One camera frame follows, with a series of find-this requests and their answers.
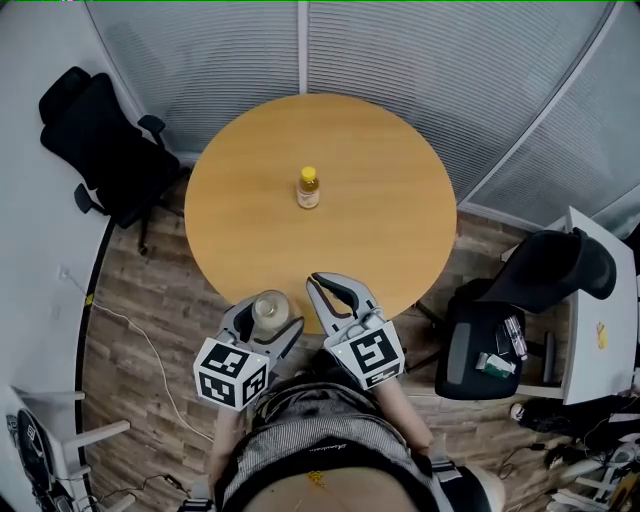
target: sticker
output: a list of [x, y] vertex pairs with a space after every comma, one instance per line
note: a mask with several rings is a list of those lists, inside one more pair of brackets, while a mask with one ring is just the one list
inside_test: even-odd
[[350, 346], [362, 373], [369, 373], [398, 360], [396, 351], [382, 329], [354, 340]]
[[216, 379], [215, 377], [204, 373], [199, 373], [198, 377], [200, 378], [202, 396], [215, 402], [228, 405], [229, 407], [236, 406], [233, 384], [229, 384], [228, 382]]
[[326, 485], [324, 483], [324, 473], [322, 471], [310, 471], [309, 473], [307, 473], [307, 478], [309, 478], [309, 480], [311, 480], [318, 487], [322, 487], [323, 489], [326, 488]]
[[383, 380], [390, 379], [391, 377], [398, 375], [398, 373], [400, 373], [400, 364], [393, 365], [391, 368], [387, 368], [386, 370], [382, 370], [380, 373], [367, 377], [367, 388], [380, 384]]
[[267, 366], [263, 366], [242, 383], [242, 405], [247, 405], [260, 391], [267, 387]]
[[604, 350], [609, 346], [609, 336], [607, 335], [607, 328], [602, 322], [598, 322], [596, 327], [598, 333], [598, 348]]
[[225, 343], [218, 343], [200, 366], [235, 379], [240, 375], [248, 358], [249, 354], [246, 352], [241, 352]]

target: table top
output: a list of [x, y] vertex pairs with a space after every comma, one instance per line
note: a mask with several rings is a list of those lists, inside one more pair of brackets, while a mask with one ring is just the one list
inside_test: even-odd
[[[571, 343], [563, 379], [564, 403], [601, 398], [631, 387], [638, 337], [638, 302], [633, 252], [594, 221], [569, 208], [566, 229], [582, 229], [600, 242], [616, 262], [616, 286], [605, 300], [578, 290], [571, 295]], [[607, 332], [598, 343], [597, 328]]]
[[[311, 210], [295, 194], [307, 165], [320, 181]], [[321, 333], [305, 288], [312, 272], [362, 281], [392, 318], [444, 268], [456, 205], [442, 162], [409, 124], [359, 99], [307, 94], [256, 107], [215, 136], [189, 181], [185, 224], [225, 299], [281, 290], [305, 332]]]

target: white desk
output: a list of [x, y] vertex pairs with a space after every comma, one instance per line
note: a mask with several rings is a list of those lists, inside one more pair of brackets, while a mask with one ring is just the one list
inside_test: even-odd
[[[547, 229], [569, 232], [574, 227], [609, 251], [616, 262], [616, 286], [605, 300], [598, 300], [582, 290], [570, 296], [569, 350], [561, 386], [518, 386], [518, 393], [560, 398], [567, 405], [628, 390], [638, 341], [638, 288], [633, 252], [571, 207], [565, 217]], [[503, 259], [511, 252], [505, 253]], [[608, 346], [604, 348], [598, 346], [598, 323], [604, 324], [607, 330]]]

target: power outlet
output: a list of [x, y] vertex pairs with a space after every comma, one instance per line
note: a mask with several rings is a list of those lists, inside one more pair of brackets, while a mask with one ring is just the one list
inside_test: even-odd
[[58, 267], [58, 280], [67, 281], [70, 275], [71, 271], [69, 270], [69, 267], [65, 267], [64, 265], [60, 265]]

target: white cable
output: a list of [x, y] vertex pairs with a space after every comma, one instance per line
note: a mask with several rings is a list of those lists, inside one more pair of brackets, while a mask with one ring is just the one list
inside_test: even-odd
[[[87, 295], [85, 294], [84, 290], [82, 289], [82, 287], [78, 284], [78, 282], [73, 278], [73, 276], [71, 274], [67, 274], [68, 279], [82, 292], [82, 294], [86, 297]], [[213, 439], [211, 437], [209, 437], [207, 434], [203, 434], [202, 432], [200, 432], [199, 430], [195, 429], [194, 427], [192, 427], [191, 425], [189, 425], [187, 423], [187, 421], [182, 417], [182, 414], [180, 414], [180, 411], [178, 410], [178, 406], [176, 405], [175, 400], [173, 399], [173, 395], [171, 394], [171, 391], [169, 391], [169, 383], [167, 382], [167, 374], [164, 370], [164, 364], [162, 362], [162, 358], [160, 357], [160, 354], [158, 353], [158, 351], [156, 350], [156, 347], [153, 345], [153, 343], [151, 343], [151, 340], [149, 339], [149, 336], [147, 336], [147, 333], [144, 332], [140, 327], [138, 327], [136, 324], [134, 324], [127, 316], [125, 315], [121, 315], [120, 313], [116, 313], [115, 311], [110, 310], [109, 308], [106, 308], [104, 306], [101, 306], [100, 304], [98, 304], [95, 301], [95, 297], [91, 298], [91, 306], [95, 306], [98, 309], [101, 309], [102, 311], [106, 311], [107, 313], [116, 316], [118, 318], [122, 318], [124, 320], [126, 320], [129, 325], [131, 327], [133, 327], [136, 331], [138, 331], [140, 334], [142, 334], [142, 336], [144, 336], [144, 339], [147, 340], [147, 343], [149, 343], [149, 346], [151, 347], [151, 349], [153, 350], [153, 353], [156, 355], [156, 359], [158, 360], [158, 364], [160, 365], [160, 371], [162, 372], [162, 380], [164, 380], [164, 389], [167, 392], [167, 395], [169, 396], [169, 400], [171, 400], [171, 405], [173, 405], [173, 410], [176, 412], [176, 416], [178, 416], [178, 419], [189, 429], [192, 430], [193, 432], [195, 432], [196, 434], [198, 434], [201, 437], [204, 437], [206, 440], [210, 441], [213, 443]]]

